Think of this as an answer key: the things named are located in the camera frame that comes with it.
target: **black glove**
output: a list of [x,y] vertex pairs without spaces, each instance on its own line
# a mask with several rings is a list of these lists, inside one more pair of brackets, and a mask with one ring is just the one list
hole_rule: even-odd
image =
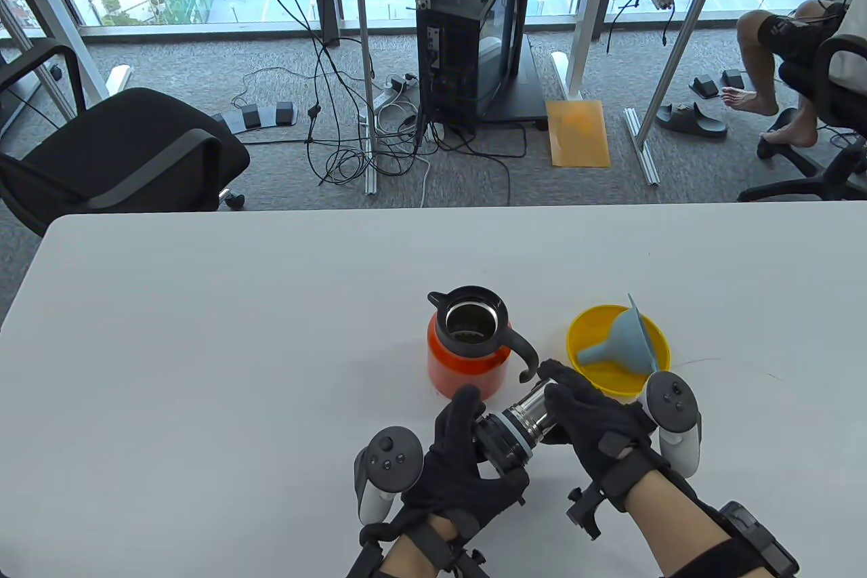
[[538,376],[557,382],[545,388],[545,408],[557,420],[557,426],[542,442],[572,444],[578,460],[594,481],[601,481],[617,462],[599,450],[599,441],[605,433],[622,434],[633,446],[650,450],[650,434],[656,424],[638,402],[624,405],[603,395],[587,377],[552,358],[539,365]]
[[390,524],[374,524],[365,537],[393,539],[431,514],[446,517],[468,540],[520,499],[530,478],[523,468],[502,478],[479,476],[473,427],[485,413],[479,389],[462,386],[434,424],[433,445],[425,454],[421,478],[403,493],[404,507]]

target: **chair wheel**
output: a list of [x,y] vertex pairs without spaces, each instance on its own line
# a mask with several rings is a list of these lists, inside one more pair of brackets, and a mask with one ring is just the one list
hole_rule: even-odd
[[244,207],[244,195],[235,194],[232,198],[227,198],[226,205],[231,207],[233,210],[241,209],[241,207]]
[[774,145],[768,144],[764,140],[759,141],[759,146],[756,147],[756,156],[759,157],[759,160],[770,160],[774,157],[774,154],[777,151],[774,148]]

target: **computer case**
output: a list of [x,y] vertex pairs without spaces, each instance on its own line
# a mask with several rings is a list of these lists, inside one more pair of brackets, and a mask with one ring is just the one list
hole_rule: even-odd
[[473,128],[509,74],[516,0],[431,0],[417,12],[421,103],[431,122]]

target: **forearm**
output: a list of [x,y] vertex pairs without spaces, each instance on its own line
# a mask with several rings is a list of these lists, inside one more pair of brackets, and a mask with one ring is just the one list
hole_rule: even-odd
[[[451,540],[458,535],[454,525],[443,517],[431,516],[428,523],[444,540]],[[388,551],[380,570],[394,578],[436,578],[439,573],[406,535],[398,538]]]
[[[638,524],[666,576],[729,538],[659,472],[648,473],[632,488],[626,497],[626,510]],[[755,569],[746,576],[771,578],[765,569]]]

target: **orange thermos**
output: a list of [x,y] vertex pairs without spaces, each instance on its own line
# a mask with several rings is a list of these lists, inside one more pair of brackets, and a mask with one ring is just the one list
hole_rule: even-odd
[[433,291],[427,299],[436,307],[427,326],[427,372],[447,398],[465,384],[479,386],[482,399],[490,398],[503,385],[512,350],[527,364],[521,383],[535,376],[538,353],[511,329],[501,297],[485,287],[468,286],[451,293]]

